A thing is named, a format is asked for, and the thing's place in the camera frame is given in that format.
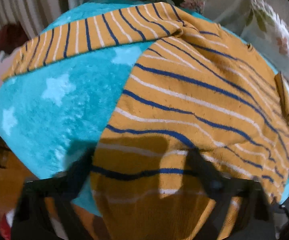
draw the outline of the cushion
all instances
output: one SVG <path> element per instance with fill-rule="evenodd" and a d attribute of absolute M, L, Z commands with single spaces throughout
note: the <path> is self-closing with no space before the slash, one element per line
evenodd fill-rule
<path fill-rule="evenodd" d="M 262 53 L 289 82 L 289 27 L 264 0 L 251 0 L 241 38 Z"/>
<path fill-rule="evenodd" d="M 0 30 L 0 51 L 11 54 L 28 40 L 20 23 L 4 25 Z"/>

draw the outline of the white star pattern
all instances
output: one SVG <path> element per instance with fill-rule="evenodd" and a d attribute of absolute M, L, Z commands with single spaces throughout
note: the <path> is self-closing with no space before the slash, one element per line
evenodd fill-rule
<path fill-rule="evenodd" d="M 115 48 L 116 56 L 111 60 L 114 64 L 127 64 L 133 66 L 142 54 L 139 46 L 134 45 L 130 48 Z"/>
<path fill-rule="evenodd" d="M 48 78 L 46 80 L 46 90 L 42 93 L 42 99 L 50 99 L 57 106 L 62 105 L 62 98 L 76 90 L 76 86 L 69 81 L 69 75 L 63 74 L 58 78 Z"/>
<path fill-rule="evenodd" d="M 11 128 L 18 124 L 18 120 L 14 117 L 14 110 L 14 106 L 11 106 L 9 109 L 3 109 L 2 112 L 2 128 L 8 136 L 11 134 Z"/>

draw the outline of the striped fabric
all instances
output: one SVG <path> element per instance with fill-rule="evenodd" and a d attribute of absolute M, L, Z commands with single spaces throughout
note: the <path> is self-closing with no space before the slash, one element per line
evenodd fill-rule
<path fill-rule="evenodd" d="M 98 48 L 156 40 L 135 64 L 93 159 L 91 186 L 113 239 L 192 239 L 213 207 L 186 164 L 198 147 L 278 200 L 289 129 L 274 73 L 217 24 L 166 3 L 71 22 L 22 47 L 4 78 Z M 233 200 L 222 237 L 239 200 Z"/>

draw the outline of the striped curtain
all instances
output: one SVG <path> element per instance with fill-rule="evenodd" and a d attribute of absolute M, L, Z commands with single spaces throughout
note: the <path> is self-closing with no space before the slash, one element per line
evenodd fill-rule
<path fill-rule="evenodd" d="M 68 10 L 68 0 L 0 0 L 0 29 L 20 22 L 29 38 Z"/>

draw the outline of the turquoise fleece blanket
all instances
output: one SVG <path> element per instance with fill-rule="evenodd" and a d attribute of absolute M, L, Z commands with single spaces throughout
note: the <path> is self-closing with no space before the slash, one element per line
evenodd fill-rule
<path fill-rule="evenodd" d="M 93 0 L 64 13 L 44 31 L 137 4 Z M 0 88 L 0 135 L 38 178 L 65 170 L 97 144 L 134 63 L 151 44 L 99 49 L 8 79 Z M 289 182 L 283 197 L 288 195 Z M 101 216 L 89 181 L 74 203 Z"/>

